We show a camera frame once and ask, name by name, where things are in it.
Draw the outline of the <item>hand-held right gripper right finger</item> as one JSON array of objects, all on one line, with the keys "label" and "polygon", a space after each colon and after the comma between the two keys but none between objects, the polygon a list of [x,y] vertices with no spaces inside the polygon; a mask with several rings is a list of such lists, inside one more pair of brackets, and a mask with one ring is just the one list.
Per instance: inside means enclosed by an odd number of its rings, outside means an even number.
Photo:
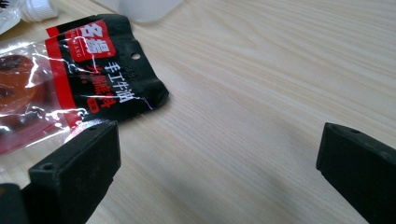
[{"label": "hand-held right gripper right finger", "polygon": [[327,122],[316,168],[370,224],[396,224],[395,148]]}]

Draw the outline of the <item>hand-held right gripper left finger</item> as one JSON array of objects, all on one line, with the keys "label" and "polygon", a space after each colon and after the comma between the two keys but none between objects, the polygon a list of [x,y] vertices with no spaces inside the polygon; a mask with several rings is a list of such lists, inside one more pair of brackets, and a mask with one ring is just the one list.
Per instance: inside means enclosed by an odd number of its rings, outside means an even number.
[{"label": "hand-held right gripper left finger", "polygon": [[22,190],[32,224],[85,224],[120,169],[118,123],[81,132],[28,170]]}]

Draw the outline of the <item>black and red sauce packet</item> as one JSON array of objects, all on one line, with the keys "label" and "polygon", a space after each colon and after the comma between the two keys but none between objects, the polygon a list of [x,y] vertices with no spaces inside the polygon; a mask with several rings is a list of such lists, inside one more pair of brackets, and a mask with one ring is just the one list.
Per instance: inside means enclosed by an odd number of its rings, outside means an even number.
[{"label": "black and red sauce packet", "polygon": [[100,14],[0,50],[0,155],[101,120],[124,121],[169,95],[129,20]]}]

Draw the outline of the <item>white-capped spout pouch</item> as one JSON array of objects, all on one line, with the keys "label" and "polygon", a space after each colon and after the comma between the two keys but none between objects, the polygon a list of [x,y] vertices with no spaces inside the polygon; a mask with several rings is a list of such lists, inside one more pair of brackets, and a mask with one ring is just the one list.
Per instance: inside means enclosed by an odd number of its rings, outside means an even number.
[{"label": "white-capped spout pouch", "polygon": [[57,16],[58,9],[51,0],[0,0],[0,35],[20,21],[38,22]]}]

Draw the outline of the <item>translucent plastic container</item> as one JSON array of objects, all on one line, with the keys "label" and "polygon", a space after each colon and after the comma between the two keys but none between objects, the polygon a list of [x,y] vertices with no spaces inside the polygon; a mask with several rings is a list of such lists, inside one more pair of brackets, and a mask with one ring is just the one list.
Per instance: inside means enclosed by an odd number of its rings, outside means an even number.
[{"label": "translucent plastic container", "polygon": [[153,22],[161,19],[184,0],[120,0],[118,12],[137,22]]}]

